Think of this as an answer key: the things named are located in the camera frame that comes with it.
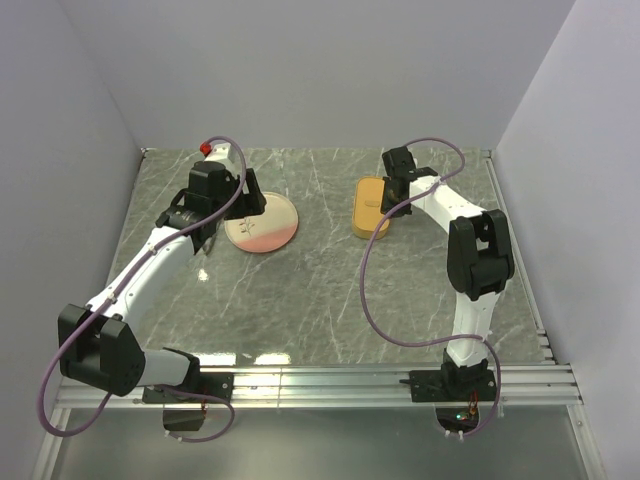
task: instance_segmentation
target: yellow container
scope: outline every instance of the yellow container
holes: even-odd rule
[[[379,177],[362,177],[356,185],[356,196],[353,199],[353,217],[351,228],[360,238],[371,238],[378,222],[382,220],[380,206],[384,192],[384,180]],[[378,238],[386,235],[389,220],[384,222],[378,232]]]

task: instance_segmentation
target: white enclosure wall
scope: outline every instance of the white enclosure wall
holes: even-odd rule
[[[3,3],[0,65],[0,477],[22,480],[57,312],[104,285],[140,151],[55,1]]]
[[[139,145],[495,147],[573,0],[60,0]]]
[[[640,3],[578,0],[498,147],[554,351],[611,479],[640,478]]]

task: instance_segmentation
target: cable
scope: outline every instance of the cable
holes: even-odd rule
[[[227,142],[227,143],[230,143],[231,146],[236,150],[236,152],[238,152],[238,156],[240,157],[240,164],[242,166],[242,171],[240,172],[240,184],[238,185],[238,188],[236,189],[234,194],[231,196],[229,201],[227,203],[225,203],[219,210],[217,210],[213,214],[209,215],[208,217],[204,218],[203,220],[200,220],[199,222],[194,223],[193,225],[190,225],[190,226],[188,226],[186,228],[183,228],[182,230],[180,230],[178,232],[175,232],[175,233],[172,233],[171,235],[163,238],[156,245],[154,245],[154,247],[153,247],[154,251],[160,250],[162,247],[164,247],[168,243],[172,242],[176,238],[181,237],[183,235],[187,235],[188,233],[190,233],[190,232],[192,232],[192,231],[194,231],[194,230],[196,230],[196,229],[198,229],[200,227],[203,227],[204,225],[206,225],[206,224],[214,221],[215,219],[219,218],[220,216],[222,216],[222,214],[224,212],[227,211],[227,209],[229,209],[229,207],[231,207],[231,205],[233,205],[233,202],[235,202],[236,199],[242,193],[242,189],[244,188],[244,184],[245,184],[245,181],[247,179],[247,162],[246,162],[244,153],[242,152],[242,149],[240,148],[240,146],[234,140],[232,140],[229,137],[225,137],[223,135],[218,135],[218,136],[211,137],[206,142],[204,142],[204,144],[210,145],[213,142]],[[79,433],[84,432],[100,416],[100,414],[104,410],[104,407],[106,406],[107,402],[109,401],[109,398],[111,398],[111,394],[107,393],[107,395],[105,395],[105,397],[100,402],[100,405],[98,405],[98,408],[96,409],[96,411],[93,414],[93,416],[85,424],[83,424],[83,425],[81,425],[81,426],[79,426],[79,427],[77,427],[77,428],[75,428],[73,430],[66,430],[66,431],[56,428],[55,426],[53,426],[49,422],[49,419],[47,419],[47,414],[46,414],[45,406],[44,406],[44,399],[45,399],[45,395],[46,395],[46,391],[47,391],[47,384],[49,383],[49,379],[51,378],[51,374],[55,370],[55,368],[58,365],[58,362],[60,361],[62,356],[69,349],[69,347],[73,344],[73,342],[75,342],[77,340],[77,338],[80,335],[82,335],[82,333],[87,328],[89,328],[91,326],[91,324],[113,304],[113,302],[115,302],[115,299],[118,298],[118,296],[122,293],[122,291],[125,289],[125,287],[129,284],[131,279],[136,275],[136,273],[138,273],[140,268],[142,268],[142,266],[153,255],[154,255],[153,252],[151,252],[151,250],[149,250],[149,251],[145,252],[140,257],[140,259],[133,265],[133,267],[131,267],[131,269],[124,276],[122,281],[113,290],[113,296],[111,297],[111,299],[106,300],[102,305],[100,305],[93,313],[91,313],[91,315],[89,315],[89,317],[82,323],[82,325],[80,327],[78,327],[76,330],[73,331],[73,333],[71,335],[69,335],[69,338],[67,338],[64,341],[64,343],[60,346],[60,348],[58,349],[56,354],[51,359],[51,362],[49,362],[49,365],[47,366],[47,369],[45,370],[45,374],[44,374],[44,376],[42,378],[42,383],[40,384],[40,389],[38,391],[38,399],[36,401],[36,411],[37,411],[37,414],[38,414],[38,420],[40,421],[40,425],[42,425],[42,427],[47,432],[49,432],[51,435],[55,435],[56,437],[72,437],[74,435],[77,435]],[[184,392],[179,392],[179,393],[181,395],[183,395],[183,396],[194,396],[194,395],[196,395],[196,394],[184,393]],[[229,407],[232,410],[231,422],[233,422],[233,418],[234,418],[233,408],[230,405],[229,405]],[[223,429],[222,433],[226,432],[229,429],[229,427],[231,427],[231,424],[229,424],[227,427],[225,427]]]
[[[178,435],[177,433],[168,432],[167,431],[167,435],[169,435],[172,438],[175,438],[179,442],[184,442],[184,443],[204,443],[204,442],[208,442],[210,440],[215,440],[216,438],[220,438],[222,435],[227,433],[229,431],[229,429],[231,428],[231,425],[233,425],[233,420],[236,418],[236,411],[228,401],[226,401],[226,400],[224,400],[222,398],[214,397],[213,395],[203,395],[203,394],[200,394],[200,393],[181,392],[180,390],[176,390],[175,388],[172,388],[169,385],[159,385],[159,387],[162,388],[163,390],[166,390],[167,392],[169,392],[169,393],[171,393],[173,395],[178,395],[178,396],[181,396],[181,397],[195,398],[195,399],[199,399],[199,400],[208,400],[208,401],[214,402],[214,403],[222,403],[225,407],[227,407],[229,409],[229,413],[231,414],[230,417],[229,417],[229,421],[222,428],[222,430],[220,430],[218,433],[214,433],[213,435],[210,435],[208,437],[188,438],[188,437],[183,437],[181,435]]]
[[[489,415],[484,420],[482,420],[476,428],[464,434],[465,437],[468,437],[471,435],[475,435],[476,433],[479,433],[481,430],[484,429],[484,427],[493,419],[493,417],[495,417],[498,410],[498,404],[500,403],[500,392],[502,389],[502,369],[500,366],[500,360],[498,359],[498,354],[494,350],[493,346],[486,339],[482,338],[480,335],[472,335],[472,334],[451,335],[449,337],[437,338],[435,340],[427,340],[424,342],[404,342],[402,340],[396,340],[395,338],[392,338],[389,335],[387,335],[385,332],[383,332],[380,329],[380,327],[376,324],[376,322],[373,320],[373,317],[371,316],[371,312],[369,311],[369,306],[367,305],[367,297],[364,293],[365,274],[367,271],[367,263],[369,261],[369,255],[371,254],[371,250],[373,248],[373,242],[375,242],[376,237],[378,236],[378,232],[380,232],[380,229],[382,228],[382,225],[384,225],[384,222],[389,220],[394,213],[396,213],[398,210],[405,207],[406,205],[409,205],[411,202],[419,200],[435,192],[436,189],[440,185],[442,185],[445,181],[447,181],[449,178],[453,177],[454,175],[457,175],[462,170],[464,170],[464,167],[467,163],[462,151],[453,143],[447,140],[444,140],[442,138],[437,138],[437,137],[418,138],[416,140],[412,140],[408,143],[405,143],[404,146],[409,147],[419,142],[438,142],[452,148],[453,151],[455,151],[460,157],[460,166],[455,170],[453,170],[452,172],[449,172],[446,175],[443,175],[442,177],[440,177],[440,181],[434,183],[433,186],[429,188],[426,192],[420,193],[418,195],[415,195],[414,197],[410,197],[406,200],[403,200],[402,202],[394,206],[391,210],[389,210],[382,217],[382,219],[376,226],[375,230],[371,234],[371,238],[367,242],[367,247],[364,250],[364,256],[362,257],[362,262],[360,263],[360,302],[362,303],[362,310],[364,311],[364,316],[367,318],[367,321],[369,322],[369,325],[371,325],[371,328],[373,328],[373,330],[382,338],[384,338],[387,342],[393,343],[394,345],[398,345],[400,347],[422,348],[422,347],[430,347],[433,345],[438,345],[440,343],[447,343],[452,340],[459,340],[459,339],[466,338],[466,339],[477,340],[479,342],[482,342],[487,347],[487,349],[489,350],[489,352],[491,353],[491,355],[493,356],[496,362],[496,398],[493,401],[493,405],[491,406],[491,411],[489,412]]]

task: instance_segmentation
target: pink cable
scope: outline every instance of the pink cable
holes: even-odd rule
[[[224,212],[226,212],[229,209],[229,207],[231,207],[231,205],[233,205],[233,202],[235,202],[236,199],[242,193],[242,189],[244,187],[244,184],[245,184],[245,181],[246,181],[246,178],[247,178],[247,161],[245,159],[244,153],[242,152],[242,149],[240,148],[240,146],[234,140],[232,140],[229,137],[225,137],[223,135],[218,135],[218,136],[211,137],[206,142],[204,142],[204,144],[210,145],[213,142],[227,142],[227,143],[231,144],[231,146],[238,152],[238,156],[240,157],[240,164],[242,166],[242,171],[240,172],[240,184],[239,184],[238,188],[236,189],[234,194],[231,196],[229,201],[227,203],[225,203],[222,206],[222,208],[220,208],[218,211],[216,211],[213,214],[209,215],[207,218],[205,218],[205,219],[203,219],[203,220],[201,220],[201,221],[199,221],[197,223],[194,223],[193,225],[190,225],[189,227],[186,227],[186,228],[184,228],[184,229],[182,229],[182,230],[180,230],[178,232],[172,233],[171,235],[167,236],[166,238],[163,238],[156,245],[154,245],[154,248],[153,248],[154,250],[156,250],[156,251],[160,250],[162,247],[164,247],[166,244],[172,242],[176,238],[181,237],[183,235],[187,235],[188,233],[192,232],[193,230],[196,230],[196,229],[198,229],[200,227],[203,227],[204,225],[216,220],[217,218],[222,216],[222,214]],[[142,255],[142,257],[140,257],[140,259],[133,265],[133,267],[131,267],[131,269],[125,275],[125,277],[122,279],[122,281],[113,290],[113,296],[115,298],[117,298],[122,293],[122,291],[125,289],[125,287],[133,279],[135,274],[138,273],[140,268],[142,268],[142,266],[152,256],[153,256],[153,253],[151,251],[147,251],[144,255]],[[71,347],[73,342],[75,342],[78,339],[78,337],[80,335],[82,335],[82,333],[87,328],[89,328],[91,326],[91,324],[100,315],[102,315],[109,308],[109,306],[111,306],[111,305],[112,305],[111,300],[107,300],[102,305],[100,305],[93,313],[91,313],[91,315],[89,315],[89,317],[82,323],[82,325],[80,325],[80,327],[78,327],[76,330],[74,330],[73,333],[71,335],[69,335],[69,338],[67,338],[64,341],[64,343],[60,346],[58,351],[55,353],[55,355],[53,356],[53,358],[49,362],[49,365],[47,366],[47,369],[45,370],[44,376],[42,378],[42,382],[40,384],[40,389],[38,391],[38,398],[37,398],[37,401],[36,401],[36,412],[38,414],[38,420],[40,421],[40,425],[42,425],[42,427],[47,432],[49,432],[51,435],[55,435],[56,437],[72,437],[74,435],[77,435],[79,433],[84,432],[100,416],[100,414],[104,410],[104,407],[107,405],[107,402],[109,401],[109,398],[111,398],[111,394],[107,393],[105,395],[105,397],[102,399],[102,401],[100,402],[100,405],[98,405],[98,408],[96,409],[96,411],[93,414],[93,416],[85,424],[83,424],[83,425],[81,425],[81,426],[79,426],[79,427],[77,427],[77,428],[75,428],[73,430],[66,430],[66,431],[56,428],[55,426],[53,426],[51,424],[51,422],[49,422],[49,419],[47,418],[47,413],[45,411],[45,406],[44,406],[44,399],[45,399],[45,395],[46,395],[46,391],[47,391],[47,384],[49,383],[49,379],[51,378],[51,374],[53,373],[53,371],[55,370],[56,366],[58,365],[58,362],[60,361],[62,356],[65,354],[65,352],[69,349],[69,347]],[[179,393],[183,397],[200,398],[200,396],[198,394],[195,394],[195,393],[186,393],[186,392],[179,392]],[[235,414],[233,412],[233,407],[231,407],[231,405],[228,404],[228,402],[225,402],[224,400],[218,399],[216,397],[208,397],[208,398],[211,398],[216,402],[222,402],[222,403],[227,404],[227,406],[231,410],[231,421],[223,429],[222,433],[220,434],[220,435],[222,435],[231,427],[231,423],[233,422],[233,419],[235,417]]]

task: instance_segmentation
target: red object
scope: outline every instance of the red object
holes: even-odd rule
[[[200,151],[205,157],[208,156],[212,150],[213,147],[211,147],[211,145],[209,145],[208,143],[203,143],[202,145],[200,145]]]

